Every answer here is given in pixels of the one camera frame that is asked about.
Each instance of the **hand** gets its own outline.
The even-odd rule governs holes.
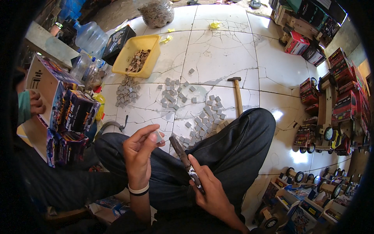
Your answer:
[[[191,154],[188,155],[188,159],[205,190],[205,195],[202,195],[195,183],[192,180],[189,181],[196,193],[196,204],[222,221],[225,221],[228,216],[236,216],[234,206],[228,200],[225,191],[223,191],[221,182],[213,175],[209,167],[200,166],[199,162]]]
[[[164,140],[157,144],[157,136],[152,133],[159,128],[160,125],[158,124],[148,125],[139,129],[123,142],[123,155],[131,189],[142,189],[149,182],[151,177],[151,153],[155,148],[165,145]]]
[[[30,113],[31,116],[37,115],[37,114],[44,114],[46,111],[46,106],[43,105],[43,101],[40,98],[40,94],[35,93],[32,90],[29,90],[30,92]]]

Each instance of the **yellow plastic basket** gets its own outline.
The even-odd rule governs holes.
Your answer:
[[[146,35],[130,38],[126,41],[121,52],[119,52],[118,57],[113,64],[112,72],[140,78],[149,78],[161,53],[159,43],[160,38],[159,35]],[[143,68],[138,72],[127,72],[126,68],[129,67],[134,55],[142,49],[151,50]]]

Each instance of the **yellow paper scrap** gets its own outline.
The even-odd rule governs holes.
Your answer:
[[[171,39],[173,39],[173,37],[172,36],[168,36],[166,39],[163,39],[163,40],[161,40],[161,42],[163,42],[163,43],[168,43]]]
[[[211,23],[211,28],[219,28],[221,22],[213,22]]]

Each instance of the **green sleeve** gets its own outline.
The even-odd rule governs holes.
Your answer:
[[[18,94],[18,126],[30,118],[30,92],[26,90]]]

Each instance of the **black wristband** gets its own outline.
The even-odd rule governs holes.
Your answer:
[[[149,190],[149,188],[148,188],[147,190],[145,190],[144,192],[142,192],[142,193],[138,193],[138,194],[136,194],[136,193],[132,193],[132,192],[130,192],[130,190],[129,190],[129,193],[130,193],[131,195],[133,195],[133,196],[140,197],[140,196],[143,196],[144,194],[148,193],[148,190]]]

